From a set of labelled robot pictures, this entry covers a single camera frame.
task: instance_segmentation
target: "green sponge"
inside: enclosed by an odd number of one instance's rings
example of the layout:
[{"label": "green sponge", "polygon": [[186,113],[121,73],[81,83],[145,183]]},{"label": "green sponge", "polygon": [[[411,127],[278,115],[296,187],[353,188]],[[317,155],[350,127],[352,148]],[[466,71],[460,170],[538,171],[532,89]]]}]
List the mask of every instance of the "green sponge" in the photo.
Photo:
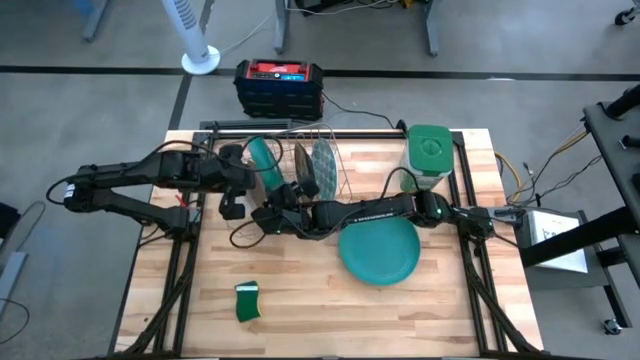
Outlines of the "green sponge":
[{"label": "green sponge", "polygon": [[236,285],[236,317],[245,322],[260,317],[258,283],[249,281]]}]

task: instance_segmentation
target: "metal stand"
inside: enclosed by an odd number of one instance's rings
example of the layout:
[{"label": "metal stand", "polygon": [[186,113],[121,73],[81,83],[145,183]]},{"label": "metal stand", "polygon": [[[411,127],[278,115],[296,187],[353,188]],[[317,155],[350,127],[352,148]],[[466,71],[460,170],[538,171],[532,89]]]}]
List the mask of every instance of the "metal stand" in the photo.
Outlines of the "metal stand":
[{"label": "metal stand", "polygon": [[[436,57],[440,51],[438,44],[438,31],[437,21],[435,17],[436,8],[439,6],[442,0],[429,0],[422,7],[424,12],[425,30],[427,33],[427,47],[429,49],[429,55]],[[276,0],[276,35],[273,43],[273,48],[278,54],[284,52],[285,36],[289,28],[289,0]],[[317,5],[316,7],[308,7],[310,11],[321,11],[326,6]]]},{"label": "metal stand", "polygon": [[284,52],[284,40],[289,30],[289,0],[276,0],[276,35],[273,40],[273,49],[277,54]]},{"label": "metal stand", "polygon": [[429,0],[424,4],[424,23],[427,30],[427,47],[429,49],[429,55],[436,57],[440,51],[438,46],[438,31],[437,21],[434,15],[436,7],[440,6],[441,0]]},{"label": "metal stand", "polygon": [[575,229],[521,250],[522,265],[538,265],[618,235],[632,233],[636,228],[629,209],[621,207]]},{"label": "metal stand", "polygon": [[82,31],[82,38],[86,42],[93,42],[96,39],[96,33],[98,32],[98,27],[100,26],[100,22],[104,17],[104,10],[107,8],[110,0],[97,0],[96,7],[93,9],[91,14],[89,15],[89,20],[87,20],[87,24],[84,26],[84,30]]}]

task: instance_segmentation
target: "green lid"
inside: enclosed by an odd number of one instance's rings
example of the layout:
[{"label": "green lid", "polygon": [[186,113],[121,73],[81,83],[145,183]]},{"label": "green lid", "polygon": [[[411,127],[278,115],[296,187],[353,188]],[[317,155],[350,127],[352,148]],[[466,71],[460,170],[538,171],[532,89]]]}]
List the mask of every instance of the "green lid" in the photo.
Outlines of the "green lid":
[{"label": "green lid", "polygon": [[409,162],[426,176],[453,170],[453,138],[444,126],[414,125],[409,129]]},{"label": "green lid", "polygon": [[340,232],[339,246],[349,272],[372,285],[393,285],[406,279],[420,260],[420,238],[403,217],[351,224]]}]

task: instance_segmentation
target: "dish rack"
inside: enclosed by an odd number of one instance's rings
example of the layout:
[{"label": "dish rack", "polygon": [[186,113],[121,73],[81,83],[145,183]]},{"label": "dish rack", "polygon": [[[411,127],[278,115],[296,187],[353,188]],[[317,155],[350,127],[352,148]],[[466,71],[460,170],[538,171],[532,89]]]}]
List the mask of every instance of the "dish rack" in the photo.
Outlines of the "dish rack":
[{"label": "dish rack", "polygon": [[[278,167],[282,172],[284,181],[288,183],[297,181],[295,167],[296,144],[300,143],[307,151],[307,154],[311,156],[314,142],[318,141],[318,139],[320,138],[324,138],[325,140],[327,140],[329,146],[331,146],[331,150],[335,158],[336,171],[338,174],[335,200],[343,203],[350,203],[353,201],[353,191],[351,189],[351,183],[349,182],[348,170],[345,167],[342,155],[340,154],[340,148],[336,141],[335,133],[331,126],[324,123],[317,123],[304,125],[284,131],[276,131],[270,133],[265,132],[264,141],[273,153],[273,157],[275,159],[278,159],[278,157],[280,156],[280,147],[278,146],[277,142],[270,139],[270,137],[275,137],[282,143],[283,154]],[[245,144],[247,140],[248,138],[245,138],[234,142]],[[244,152],[242,160],[247,164],[253,163],[251,154],[248,150]],[[256,207],[261,206],[262,201],[266,199],[266,194],[260,193],[260,191],[264,192],[264,189],[261,189],[263,185],[258,174],[256,174],[256,180],[257,189],[253,191],[251,195],[248,195],[245,198],[238,199],[238,203],[242,203],[245,205],[247,215],[251,214],[251,211],[253,211]],[[227,228],[228,230],[233,230],[246,222],[247,219],[227,221]],[[248,239],[247,241],[250,242],[251,239],[256,239],[261,235],[261,230],[257,225],[253,224],[244,227],[234,236],[234,239],[246,238]]]}]

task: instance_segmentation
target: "sticker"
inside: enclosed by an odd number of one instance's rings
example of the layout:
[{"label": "sticker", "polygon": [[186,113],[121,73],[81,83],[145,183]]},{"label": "sticker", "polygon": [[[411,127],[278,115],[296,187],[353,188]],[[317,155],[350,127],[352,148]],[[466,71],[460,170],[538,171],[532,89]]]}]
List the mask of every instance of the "sticker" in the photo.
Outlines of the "sticker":
[{"label": "sticker", "polygon": [[64,198],[70,198],[73,196],[73,193],[76,191],[76,186],[75,184],[69,184],[67,185],[67,188],[64,191]]}]

